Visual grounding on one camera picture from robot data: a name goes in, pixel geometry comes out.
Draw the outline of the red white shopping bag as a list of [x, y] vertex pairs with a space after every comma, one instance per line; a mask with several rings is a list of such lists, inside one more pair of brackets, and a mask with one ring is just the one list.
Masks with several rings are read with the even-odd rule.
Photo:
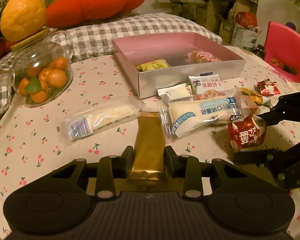
[[252, 51], [256, 47], [256, 41], [261, 32], [262, 30], [258, 27], [255, 14], [238, 12], [235, 16], [232, 44], [238, 48]]

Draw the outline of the clear white cake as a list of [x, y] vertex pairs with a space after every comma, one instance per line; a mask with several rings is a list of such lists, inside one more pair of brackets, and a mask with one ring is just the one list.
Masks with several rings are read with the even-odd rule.
[[136, 119], [144, 103], [134, 96], [99, 102], [64, 117], [57, 125], [57, 132], [66, 144], [106, 131]]

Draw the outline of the white cream wafer packet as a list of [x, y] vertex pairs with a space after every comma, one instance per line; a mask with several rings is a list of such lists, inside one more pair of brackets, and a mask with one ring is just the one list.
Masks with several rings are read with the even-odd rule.
[[165, 103], [183, 101], [193, 96], [191, 86], [186, 83], [158, 89], [157, 93]]

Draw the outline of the orange cracker packet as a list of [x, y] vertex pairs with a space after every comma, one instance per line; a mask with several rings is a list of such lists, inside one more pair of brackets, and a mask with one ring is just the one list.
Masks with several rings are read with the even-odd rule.
[[241, 88], [241, 91], [244, 95], [248, 95], [256, 104], [263, 104], [263, 96], [259, 92], [244, 87]]

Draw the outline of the large orange citrus fruit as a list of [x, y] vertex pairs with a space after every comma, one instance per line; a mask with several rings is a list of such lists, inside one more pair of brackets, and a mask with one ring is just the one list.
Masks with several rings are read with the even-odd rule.
[[43, 0], [9, 0], [2, 11], [0, 30], [10, 42], [19, 42], [37, 33], [46, 23]]

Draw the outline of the red tomato plush cushion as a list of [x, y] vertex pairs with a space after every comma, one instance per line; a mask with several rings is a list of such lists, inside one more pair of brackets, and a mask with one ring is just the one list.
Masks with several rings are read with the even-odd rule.
[[67, 28], [107, 20], [136, 9], [145, 0], [55, 0], [47, 8], [46, 26]]

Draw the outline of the white blue bread packet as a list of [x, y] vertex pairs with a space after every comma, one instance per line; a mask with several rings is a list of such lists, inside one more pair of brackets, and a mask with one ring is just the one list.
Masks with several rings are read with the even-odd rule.
[[160, 121], [167, 140], [186, 137], [204, 127], [243, 120], [250, 110], [240, 89], [196, 94], [185, 99], [162, 101]]

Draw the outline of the pink plastic chair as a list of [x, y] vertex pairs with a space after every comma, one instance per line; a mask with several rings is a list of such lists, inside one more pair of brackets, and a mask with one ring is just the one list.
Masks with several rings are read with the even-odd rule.
[[300, 83], [300, 34], [270, 21], [264, 43], [264, 61], [287, 80]]

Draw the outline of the grey checkered quilt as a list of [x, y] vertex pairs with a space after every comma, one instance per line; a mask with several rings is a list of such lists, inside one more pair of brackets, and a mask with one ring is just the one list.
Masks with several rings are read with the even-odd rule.
[[[113, 53], [112, 40], [118, 37], [154, 34], [154, 33], [198, 33], [210, 40], [223, 44], [220, 36], [191, 20], [167, 13], [141, 14], [112, 20], [101, 24], [84, 25], [67, 30], [72, 42], [66, 42], [65, 36], [56, 35], [53, 42], [63, 48], [74, 47], [73, 63], [110, 55]], [[14, 56], [8, 53], [0, 60], [0, 71], [11, 70]], [[0, 118], [12, 102], [12, 87], [0, 85]]]

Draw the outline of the yellow snack packet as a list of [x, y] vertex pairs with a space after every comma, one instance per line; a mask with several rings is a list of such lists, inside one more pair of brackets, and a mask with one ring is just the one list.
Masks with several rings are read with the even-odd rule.
[[157, 69], [163, 69], [163, 68], [169, 68], [169, 67], [170, 67], [170, 65], [166, 62], [166, 60], [158, 59], [158, 60], [140, 64], [136, 67], [136, 69], [140, 72], [147, 72], [147, 71], [151, 71], [151, 70], [157, 70]]

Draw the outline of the cherry print tablecloth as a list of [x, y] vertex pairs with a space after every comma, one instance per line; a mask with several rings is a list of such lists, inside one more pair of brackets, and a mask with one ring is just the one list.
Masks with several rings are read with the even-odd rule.
[[[245, 59], [239, 78], [223, 81], [225, 90], [235, 87], [253, 89], [258, 81], [269, 78], [276, 82], [281, 95], [295, 93], [300, 84], [290, 83], [257, 56], [237, 47], [228, 47]], [[72, 84], [57, 99], [36, 108], [23, 104], [19, 95], [0, 120], [0, 237], [10, 233], [2, 208], [9, 194], [50, 173], [73, 159], [84, 158], [94, 163], [111, 154], [121, 155], [128, 145], [134, 146], [138, 121], [133, 120], [82, 140], [69, 142], [57, 132], [57, 125], [69, 114], [127, 97], [133, 90], [112, 56], [101, 56], [72, 64]], [[287, 150], [300, 142], [300, 123], [281, 121], [267, 129], [264, 143], [257, 149]], [[172, 140], [178, 155], [189, 154], [210, 162], [232, 154], [227, 126], [209, 126], [193, 135]], [[296, 212], [288, 229], [300, 239], [300, 188], [291, 192]]]

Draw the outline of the pink peach oolong snack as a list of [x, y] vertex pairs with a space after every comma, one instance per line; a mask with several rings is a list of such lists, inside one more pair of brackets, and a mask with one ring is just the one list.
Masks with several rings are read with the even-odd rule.
[[192, 63], [213, 63], [221, 62], [221, 60], [215, 57], [208, 51], [193, 50], [185, 54], [186, 58]]

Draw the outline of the small red candy packet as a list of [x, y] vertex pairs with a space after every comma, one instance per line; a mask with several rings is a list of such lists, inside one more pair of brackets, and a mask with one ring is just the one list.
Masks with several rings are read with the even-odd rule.
[[265, 79], [257, 83], [257, 87], [263, 96], [274, 96], [279, 95], [280, 91], [277, 88], [276, 82], [270, 81], [270, 79]]

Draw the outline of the red white snack packet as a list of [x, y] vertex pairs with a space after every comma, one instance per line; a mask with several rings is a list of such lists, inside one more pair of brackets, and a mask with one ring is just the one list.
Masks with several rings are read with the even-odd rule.
[[242, 148], [261, 145], [266, 135], [267, 123], [259, 116], [250, 114], [244, 120], [228, 124], [230, 145], [234, 152]]

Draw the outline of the gold foil snack bar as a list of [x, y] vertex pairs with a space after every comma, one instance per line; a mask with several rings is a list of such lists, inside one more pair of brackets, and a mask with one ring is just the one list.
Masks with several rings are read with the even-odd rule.
[[166, 179], [164, 168], [165, 136], [158, 112], [141, 112], [134, 146], [134, 160], [128, 178], [156, 184]]

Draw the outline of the pink silver cardboard box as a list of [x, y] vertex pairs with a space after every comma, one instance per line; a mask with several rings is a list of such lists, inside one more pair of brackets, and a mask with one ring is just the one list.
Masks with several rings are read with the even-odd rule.
[[[207, 51], [218, 62], [193, 63], [188, 53]], [[113, 39], [113, 54], [140, 99], [157, 94], [159, 88], [185, 83], [189, 76], [218, 74], [221, 80], [240, 76], [245, 60], [230, 49], [197, 33], [160, 33]], [[168, 68], [140, 72], [137, 66], [165, 60]]]

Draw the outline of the jam biscuit packet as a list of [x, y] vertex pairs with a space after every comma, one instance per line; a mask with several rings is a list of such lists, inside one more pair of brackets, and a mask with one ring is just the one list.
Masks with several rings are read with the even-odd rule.
[[223, 91], [223, 85], [218, 74], [205, 73], [201, 76], [189, 76], [189, 81], [196, 94]]

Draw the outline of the glass jar with kumquats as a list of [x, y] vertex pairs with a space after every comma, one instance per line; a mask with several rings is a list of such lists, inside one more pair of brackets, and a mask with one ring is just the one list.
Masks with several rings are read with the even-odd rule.
[[67, 31], [44, 27], [11, 46], [12, 85], [27, 107], [39, 107], [60, 96], [73, 80], [72, 38]]

